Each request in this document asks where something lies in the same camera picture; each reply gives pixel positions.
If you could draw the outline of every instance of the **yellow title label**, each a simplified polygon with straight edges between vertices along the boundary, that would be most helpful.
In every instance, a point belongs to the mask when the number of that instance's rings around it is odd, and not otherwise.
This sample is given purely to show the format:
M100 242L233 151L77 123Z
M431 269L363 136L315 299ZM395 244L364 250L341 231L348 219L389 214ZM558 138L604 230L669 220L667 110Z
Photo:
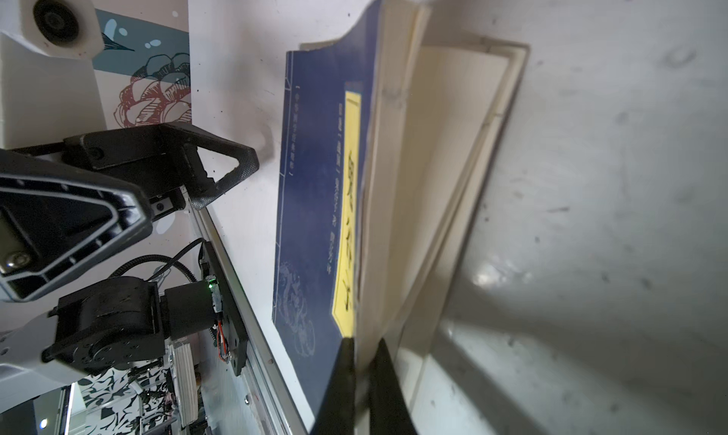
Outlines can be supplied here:
M346 91L344 102L344 155L341 184L341 230L339 260L336 264L336 287L331 314L344 338L354 335L354 261L357 231L357 173L359 169L359 128L361 94Z

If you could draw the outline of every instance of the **camera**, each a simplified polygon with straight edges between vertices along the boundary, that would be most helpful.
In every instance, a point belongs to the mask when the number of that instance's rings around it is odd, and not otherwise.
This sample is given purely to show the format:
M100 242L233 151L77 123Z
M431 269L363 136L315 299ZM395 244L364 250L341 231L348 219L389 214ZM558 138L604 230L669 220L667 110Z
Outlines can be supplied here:
M43 37L54 45L69 45L78 38L76 14L60 0L38 0L33 18Z

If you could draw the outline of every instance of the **blue book cover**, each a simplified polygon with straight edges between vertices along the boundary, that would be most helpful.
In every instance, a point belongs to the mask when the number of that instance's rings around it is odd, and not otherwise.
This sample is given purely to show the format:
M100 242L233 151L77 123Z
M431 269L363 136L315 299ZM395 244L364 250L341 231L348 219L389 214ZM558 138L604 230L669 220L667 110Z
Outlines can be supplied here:
M334 44L286 54L272 316L314 414L353 333L382 2Z

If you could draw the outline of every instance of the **decorative wallpaper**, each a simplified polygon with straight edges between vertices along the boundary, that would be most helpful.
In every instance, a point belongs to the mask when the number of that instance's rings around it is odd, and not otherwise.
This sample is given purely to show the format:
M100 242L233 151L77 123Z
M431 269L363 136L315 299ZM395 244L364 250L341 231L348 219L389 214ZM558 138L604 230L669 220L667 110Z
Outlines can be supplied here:
M109 129L192 121L187 0L92 0L104 39L93 60ZM78 381L74 435L144 433L171 416L166 369L110 369ZM137 394L130 386L143 388Z
M192 121L187 0L92 0L93 60L109 129Z

